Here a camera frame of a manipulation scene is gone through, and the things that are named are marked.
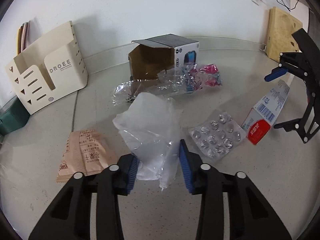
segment pink plastic wrapper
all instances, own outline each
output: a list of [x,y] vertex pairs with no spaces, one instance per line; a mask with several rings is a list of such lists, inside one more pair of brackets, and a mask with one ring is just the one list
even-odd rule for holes
[[185,65],[183,71],[186,75],[188,93],[207,87],[222,84],[219,70],[215,64],[211,65]]

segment beige desk organizer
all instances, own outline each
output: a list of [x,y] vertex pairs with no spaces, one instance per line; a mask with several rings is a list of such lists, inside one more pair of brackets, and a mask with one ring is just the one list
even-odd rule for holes
[[37,39],[5,68],[30,114],[84,88],[88,80],[71,21]]

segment crumpled plastic wrap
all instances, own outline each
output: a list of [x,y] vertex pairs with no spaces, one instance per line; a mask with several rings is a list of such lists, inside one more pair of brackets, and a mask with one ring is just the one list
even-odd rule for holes
[[171,97],[222,84],[219,70],[214,64],[173,67],[157,75],[158,79],[155,80],[133,80],[118,85],[113,93],[114,105],[133,102],[141,92]]
[[162,189],[173,181],[180,145],[178,120],[171,99],[144,92],[127,111],[113,119],[125,143],[142,163],[137,179],[159,179]]

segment gray floor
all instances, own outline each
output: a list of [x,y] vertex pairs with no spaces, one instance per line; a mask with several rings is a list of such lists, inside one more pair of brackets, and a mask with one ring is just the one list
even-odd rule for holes
[[[251,107],[272,87],[263,80],[277,64],[262,52],[247,50],[201,51],[201,63],[215,63],[223,86],[174,97],[182,110],[180,123],[186,127],[205,121],[217,107],[228,111],[242,124]],[[128,64],[89,76],[79,91],[74,130],[96,128],[106,134],[110,148],[119,156],[129,153],[112,124],[128,105],[112,105],[112,91],[127,81]],[[0,151],[1,201],[4,213],[23,239],[63,184],[56,184],[58,163],[71,131],[75,94],[32,115],[26,127],[6,137]],[[277,122],[301,117],[307,99],[302,81],[294,79]],[[190,151],[200,154],[187,134]],[[219,171],[244,171],[276,210],[296,238],[304,227],[319,193],[319,136],[306,145],[295,132],[271,130],[256,145],[248,140],[214,165]],[[119,197],[126,240],[195,239],[200,196],[188,194],[180,168],[176,180],[163,192],[158,181],[137,181],[132,193]],[[92,240],[96,239],[95,208],[92,209]],[[228,209],[225,209],[225,239],[228,239]]]

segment green container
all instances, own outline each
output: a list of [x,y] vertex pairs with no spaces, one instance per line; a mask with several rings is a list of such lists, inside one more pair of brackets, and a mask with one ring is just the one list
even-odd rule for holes
[[29,112],[15,96],[0,110],[0,134],[4,136],[24,127],[29,117]]

